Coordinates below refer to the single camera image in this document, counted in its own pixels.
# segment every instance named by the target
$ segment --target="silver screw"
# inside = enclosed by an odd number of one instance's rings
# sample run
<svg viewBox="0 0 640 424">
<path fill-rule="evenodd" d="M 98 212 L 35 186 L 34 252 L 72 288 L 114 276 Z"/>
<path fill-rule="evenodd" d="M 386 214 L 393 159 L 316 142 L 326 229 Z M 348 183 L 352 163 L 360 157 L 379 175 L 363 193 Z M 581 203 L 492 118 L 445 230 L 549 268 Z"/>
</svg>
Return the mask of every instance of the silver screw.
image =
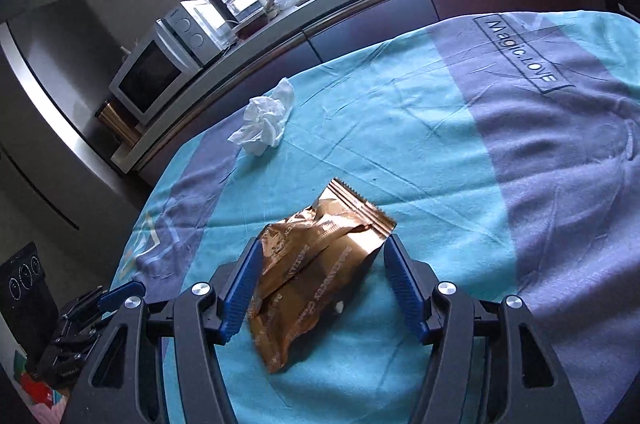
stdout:
<svg viewBox="0 0 640 424">
<path fill-rule="evenodd" d="M 438 283 L 438 290 L 440 294 L 450 296 L 456 293 L 456 286 L 448 281 L 443 281 L 442 283 Z"/>
<path fill-rule="evenodd" d="M 522 299 L 517 296 L 507 296 L 507 306 L 512 309 L 519 309 L 522 306 Z"/>
<path fill-rule="evenodd" d="M 140 298 L 138 296 L 131 296 L 130 298 L 125 299 L 124 306 L 127 309 L 134 309 L 136 307 L 139 307 L 140 303 L 142 303 L 142 301 L 140 301 Z"/>
<path fill-rule="evenodd" d="M 209 294 L 211 290 L 211 286 L 208 283 L 196 283 L 193 287 L 191 287 L 191 292 L 193 292 L 196 296 L 204 296 L 205 294 Z"/>
</svg>

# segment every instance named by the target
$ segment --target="white tissue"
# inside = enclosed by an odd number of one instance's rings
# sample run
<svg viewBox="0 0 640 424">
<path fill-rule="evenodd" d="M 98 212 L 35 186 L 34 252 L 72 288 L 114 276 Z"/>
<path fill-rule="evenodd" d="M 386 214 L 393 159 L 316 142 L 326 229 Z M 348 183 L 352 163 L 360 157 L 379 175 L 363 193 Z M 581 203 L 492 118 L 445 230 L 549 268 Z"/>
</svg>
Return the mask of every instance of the white tissue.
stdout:
<svg viewBox="0 0 640 424">
<path fill-rule="evenodd" d="M 267 146 L 278 147 L 293 109 L 295 95 L 289 79 L 283 78 L 270 96 L 254 97 L 244 109 L 244 125 L 228 140 L 247 153 L 262 155 Z"/>
</svg>

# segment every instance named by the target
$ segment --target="appliance control panel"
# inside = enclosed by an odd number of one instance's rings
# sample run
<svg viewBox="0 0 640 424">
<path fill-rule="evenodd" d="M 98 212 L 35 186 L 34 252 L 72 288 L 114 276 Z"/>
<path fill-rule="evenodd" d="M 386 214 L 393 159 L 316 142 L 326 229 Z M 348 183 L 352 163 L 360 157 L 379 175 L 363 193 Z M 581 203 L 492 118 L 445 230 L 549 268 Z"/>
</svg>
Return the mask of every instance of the appliance control panel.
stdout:
<svg viewBox="0 0 640 424">
<path fill-rule="evenodd" d="M 221 53 L 214 39 L 194 17 L 193 9 L 180 4 L 165 16 L 164 21 L 168 23 L 202 65 L 207 64 Z"/>
</svg>

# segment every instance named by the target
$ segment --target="gold foil packet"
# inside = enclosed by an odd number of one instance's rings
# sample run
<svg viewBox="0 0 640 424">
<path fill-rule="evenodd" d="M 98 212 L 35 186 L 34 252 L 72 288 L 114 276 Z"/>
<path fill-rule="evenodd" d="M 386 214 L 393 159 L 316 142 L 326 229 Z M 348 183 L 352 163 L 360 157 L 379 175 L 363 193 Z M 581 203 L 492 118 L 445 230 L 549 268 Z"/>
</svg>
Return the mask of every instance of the gold foil packet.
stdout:
<svg viewBox="0 0 640 424">
<path fill-rule="evenodd" d="M 313 329 L 320 314 L 359 277 L 396 223 L 338 179 L 309 207 L 260 233 L 262 276 L 249 308 L 258 352 L 273 373 L 289 346 Z"/>
</svg>

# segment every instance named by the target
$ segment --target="countertop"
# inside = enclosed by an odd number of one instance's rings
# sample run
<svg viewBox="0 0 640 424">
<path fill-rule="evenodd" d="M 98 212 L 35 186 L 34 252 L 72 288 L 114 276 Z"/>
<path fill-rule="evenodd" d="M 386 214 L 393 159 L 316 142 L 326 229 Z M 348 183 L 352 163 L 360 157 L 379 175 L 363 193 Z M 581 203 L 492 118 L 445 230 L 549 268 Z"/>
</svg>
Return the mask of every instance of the countertop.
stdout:
<svg viewBox="0 0 640 424">
<path fill-rule="evenodd" d="M 357 1 L 359 0 L 310 0 L 279 15 L 269 25 L 203 70 L 147 127 L 139 142 L 132 149 L 122 145 L 112 156 L 112 161 L 122 171 L 129 172 L 156 141 L 201 98 L 257 57 L 299 34 L 306 26 Z"/>
</svg>

